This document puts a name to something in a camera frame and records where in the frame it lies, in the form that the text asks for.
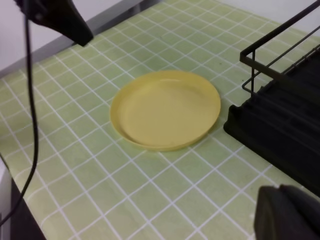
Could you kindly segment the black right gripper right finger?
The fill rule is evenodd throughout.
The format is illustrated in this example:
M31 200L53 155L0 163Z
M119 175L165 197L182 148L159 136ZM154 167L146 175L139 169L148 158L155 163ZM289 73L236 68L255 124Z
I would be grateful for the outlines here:
M253 228L257 240L318 240L320 202L292 185L262 186Z

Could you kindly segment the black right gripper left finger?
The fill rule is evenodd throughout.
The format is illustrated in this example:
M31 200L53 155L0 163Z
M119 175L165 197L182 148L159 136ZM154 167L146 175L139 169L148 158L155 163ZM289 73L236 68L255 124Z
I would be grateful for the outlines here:
M16 0L24 16L84 47L94 35L71 0Z

